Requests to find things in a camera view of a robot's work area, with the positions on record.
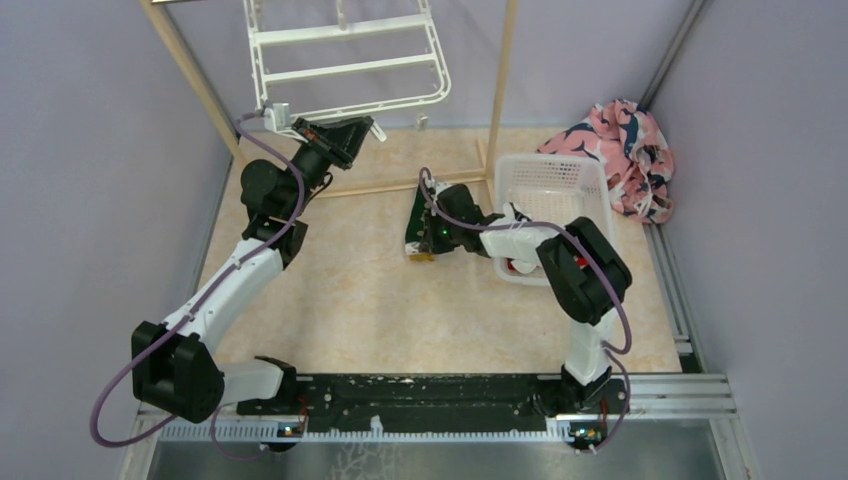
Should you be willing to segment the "white plastic clip hanger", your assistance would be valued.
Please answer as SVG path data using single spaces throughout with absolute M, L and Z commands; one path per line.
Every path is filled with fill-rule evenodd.
M 256 108 L 290 104 L 294 121 L 402 110 L 426 125 L 452 89 L 428 1 L 246 1 Z

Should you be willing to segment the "green dotted sock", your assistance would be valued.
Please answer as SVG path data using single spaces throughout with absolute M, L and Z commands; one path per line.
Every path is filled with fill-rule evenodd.
M 420 189 L 415 197 L 404 234 L 404 252 L 412 262 L 432 262 L 435 254 L 427 240 L 427 225 L 432 213 L 428 201 Z

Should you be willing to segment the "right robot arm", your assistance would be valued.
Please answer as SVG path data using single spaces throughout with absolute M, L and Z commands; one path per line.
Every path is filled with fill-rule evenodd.
M 590 411 L 602 398 L 612 366 L 612 317 L 622 316 L 632 274 L 589 218 L 566 225 L 535 221 L 508 202 L 486 215 L 464 184 L 423 180 L 424 237 L 439 252 L 458 247 L 481 257 L 504 260 L 521 273 L 541 270 L 556 302 L 570 319 L 570 345 L 561 368 L 561 387 L 539 401 L 555 401 L 576 412 Z

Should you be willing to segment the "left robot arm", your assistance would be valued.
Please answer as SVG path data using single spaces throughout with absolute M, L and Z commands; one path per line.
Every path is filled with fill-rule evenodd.
M 244 167 L 240 201 L 248 223 L 229 259 L 182 307 L 158 323 L 141 323 L 132 334 L 138 400 L 192 423 L 234 403 L 262 401 L 277 414 L 297 406 L 300 388 L 291 365 L 259 356 L 219 366 L 213 353 L 254 298 L 293 262 L 308 230 L 300 219 L 305 207 L 331 183 L 331 168 L 352 167 L 373 123 L 370 116 L 298 118 L 292 159 L 279 165 L 258 159 Z

